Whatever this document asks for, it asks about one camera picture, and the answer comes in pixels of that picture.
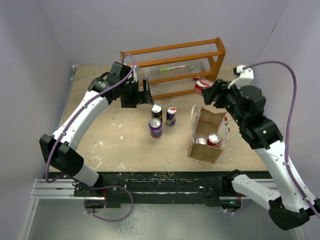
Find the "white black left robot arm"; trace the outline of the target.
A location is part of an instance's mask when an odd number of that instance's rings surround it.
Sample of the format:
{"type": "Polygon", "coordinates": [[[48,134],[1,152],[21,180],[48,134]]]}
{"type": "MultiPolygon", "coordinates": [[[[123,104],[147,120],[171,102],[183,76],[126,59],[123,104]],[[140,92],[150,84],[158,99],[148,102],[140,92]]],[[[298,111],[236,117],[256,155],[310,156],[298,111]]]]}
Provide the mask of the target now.
{"type": "Polygon", "coordinates": [[[103,178],[85,165],[77,148],[95,119],[113,101],[120,99],[122,108],[154,103],[148,79],[143,79],[143,89],[139,90],[138,70],[137,65],[130,67],[114,62],[110,71],[91,81],[80,104],[62,126],[51,135],[44,134],[39,140],[46,166],[81,182],[91,196],[101,194],[103,178]]]}

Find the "brown canvas tote bag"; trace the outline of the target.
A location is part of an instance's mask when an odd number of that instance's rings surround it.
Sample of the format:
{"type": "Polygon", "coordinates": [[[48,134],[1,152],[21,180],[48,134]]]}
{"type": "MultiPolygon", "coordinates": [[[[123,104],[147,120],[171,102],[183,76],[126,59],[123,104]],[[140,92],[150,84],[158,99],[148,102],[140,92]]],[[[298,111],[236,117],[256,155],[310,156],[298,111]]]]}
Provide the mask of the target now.
{"type": "Polygon", "coordinates": [[[225,144],[231,140],[231,117],[226,112],[214,113],[204,107],[194,105],[191,109],[191,140],[187,156],[202,162],[214,164],[225,144]],[[195,143],[195,138],[217,133],[220,148],[195,143]]]}

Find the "black beverage can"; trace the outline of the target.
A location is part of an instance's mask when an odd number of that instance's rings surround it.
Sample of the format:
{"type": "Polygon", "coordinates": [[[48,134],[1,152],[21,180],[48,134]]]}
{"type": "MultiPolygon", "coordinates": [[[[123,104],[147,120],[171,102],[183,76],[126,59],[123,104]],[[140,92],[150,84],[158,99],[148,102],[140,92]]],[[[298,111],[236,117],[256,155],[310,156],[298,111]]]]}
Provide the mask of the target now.
{"type": "Polygon", "coordinates": [[[157,118],[161,122],[163,121],[163,111],[162,111],[162,106],[158,103],[155,103],[151,106],[150,108],[151,112],[151,117],[152,118],[157,118]]]}

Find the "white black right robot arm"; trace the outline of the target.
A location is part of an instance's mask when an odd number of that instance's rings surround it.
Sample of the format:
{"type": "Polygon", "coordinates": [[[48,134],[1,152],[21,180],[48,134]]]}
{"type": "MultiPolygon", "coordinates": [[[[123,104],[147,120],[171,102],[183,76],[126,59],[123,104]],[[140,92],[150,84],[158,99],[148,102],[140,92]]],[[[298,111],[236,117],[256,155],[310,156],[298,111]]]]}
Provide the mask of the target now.
{"type": "Polygon", "coordinates": [[[288,156],[277,125],[264,115],[266,98],[252,85],[237,88],[219,79],[203,89],[206,105],[226,109],[239,127],[241,137],[267,166],[277,190],[273,191],[233,170],[222,179],[222,190],[228,196],[245,195],[268,211],[282,230],[302,226],[320,212],[320,200],[303,183],[288,156]]]}

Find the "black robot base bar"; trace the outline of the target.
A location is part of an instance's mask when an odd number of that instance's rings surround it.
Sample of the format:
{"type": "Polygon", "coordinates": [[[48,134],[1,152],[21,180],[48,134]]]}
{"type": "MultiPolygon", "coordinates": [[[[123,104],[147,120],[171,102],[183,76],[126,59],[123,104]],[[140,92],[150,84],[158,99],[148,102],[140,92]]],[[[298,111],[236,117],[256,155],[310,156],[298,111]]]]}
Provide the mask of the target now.
{"type": "Polygon", "coordinates": [[[239,210],[243,197],[226,187],[224,172],[100,172],[106,190],[93,190],[75,182],[74,193],[88,200],[102,198],[107,208],[121,204],[182,204],[239,210]]]}

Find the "white can red tab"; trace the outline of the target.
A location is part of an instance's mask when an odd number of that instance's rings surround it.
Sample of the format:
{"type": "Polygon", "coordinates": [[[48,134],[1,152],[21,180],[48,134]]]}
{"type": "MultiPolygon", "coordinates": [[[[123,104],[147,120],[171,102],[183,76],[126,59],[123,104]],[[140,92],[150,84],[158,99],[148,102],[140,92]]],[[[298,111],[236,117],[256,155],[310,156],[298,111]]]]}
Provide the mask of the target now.
{"type": "Polygon", "coordinates": [[[169,106],[166,110],[166,124],[170,127],[176,124],[177,108],[173,105],[169,106]]]}

